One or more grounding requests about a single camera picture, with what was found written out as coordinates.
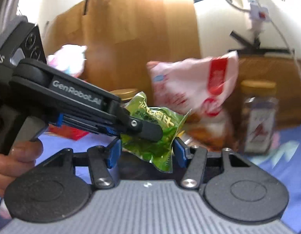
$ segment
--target jar label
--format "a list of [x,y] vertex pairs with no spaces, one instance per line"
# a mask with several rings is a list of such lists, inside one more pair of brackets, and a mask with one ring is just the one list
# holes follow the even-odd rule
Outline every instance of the jar label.
[[251,110],[245,152],[266,152],[272,139],[275,114],[276,111],[274,109]]

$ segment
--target red label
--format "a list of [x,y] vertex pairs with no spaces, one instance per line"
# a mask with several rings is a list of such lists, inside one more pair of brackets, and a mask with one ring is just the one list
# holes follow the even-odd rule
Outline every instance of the red label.
[[219,101],[216,98],[209,97],[202,104],[202,111],[209,117],[217,116],[222,110]]
[[228,58],[214,59],[211,61],[208,91],[211,95],[219,96],[224,89]]

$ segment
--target black circular disc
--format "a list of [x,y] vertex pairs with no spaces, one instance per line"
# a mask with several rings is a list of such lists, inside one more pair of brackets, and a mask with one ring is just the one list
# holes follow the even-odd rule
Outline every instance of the black circular disc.
[[217,212],[239,222],[279,218],[289,201],[286,187],[258,168],[240,168],[214,177],[204,197]]
[[73,174],[39,170],[17,178],[7,187],[4,199],[12,217],[47,223],[72,216],[90,195],[90,186]]

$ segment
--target human hand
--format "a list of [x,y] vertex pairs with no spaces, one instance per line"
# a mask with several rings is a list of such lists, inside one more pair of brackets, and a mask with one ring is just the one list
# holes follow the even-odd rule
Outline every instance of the human hand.
[[0,197],[4,196],[7,186],[16,177],[35,166],[36,159],[41,156],[42,152],[42,142],[37,140],[16,143],[8,156],[0,154]]

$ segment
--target jar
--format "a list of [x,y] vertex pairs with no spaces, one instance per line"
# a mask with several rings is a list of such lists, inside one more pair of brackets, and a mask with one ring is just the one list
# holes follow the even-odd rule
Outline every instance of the jar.
[[138,94],[137,89],[121,89],[111,91],[112,94],[121,98],[122,106],[125,107],[133,97]]
[[244,102],[241,113],[239,151],[245,154],[268,153],[278,109],[276,83],[245,80],[241,83]]

